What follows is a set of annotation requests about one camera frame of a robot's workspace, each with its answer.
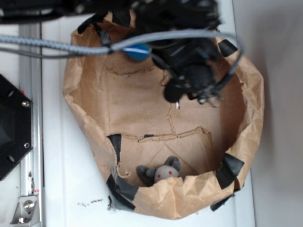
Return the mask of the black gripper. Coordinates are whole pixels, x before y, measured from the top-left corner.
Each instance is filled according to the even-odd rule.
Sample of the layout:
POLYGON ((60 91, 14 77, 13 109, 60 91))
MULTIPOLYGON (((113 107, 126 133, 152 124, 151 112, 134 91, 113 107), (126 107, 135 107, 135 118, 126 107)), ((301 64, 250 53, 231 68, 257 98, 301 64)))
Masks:
POLYGON ((221 54, 210 38, 168 39, 148 45, 154 64, 170 75, 163 92, 168 102, 179 102, 187 95, 204 104, 220 96, 221 88, 209 61, 219 60, 221 54))

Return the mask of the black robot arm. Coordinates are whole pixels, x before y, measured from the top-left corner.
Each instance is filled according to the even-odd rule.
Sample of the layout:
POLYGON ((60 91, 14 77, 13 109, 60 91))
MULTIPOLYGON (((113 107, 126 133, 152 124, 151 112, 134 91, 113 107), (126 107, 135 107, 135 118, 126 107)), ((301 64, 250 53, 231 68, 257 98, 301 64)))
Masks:
POLYGON ((94 25, 106 43, 104 47, 90 49, 4 36, 0 40, 66 51, 68 58, 120 50, 134 53, 135 46, 147 44, 150 50, 144 54, 172 75, 164 91, 169 102, 187 95, 204 104, 212 97, 220 97, 221 89, 232 77, 229 71, 216 81, 208 65, 208 61, 217 61, 220 57, 212 43, 220 25, 218 4, 214 0, 3 0, 0 3, 2 24, 39 23, 84 14, 91 17, 78 27, 78 32, 83 33, 89 25, 94 25), (98 24, 112 13, 114 22, 129 26, 131 12, 136 17, 136 35, 110 44, 109 34, 98 24))

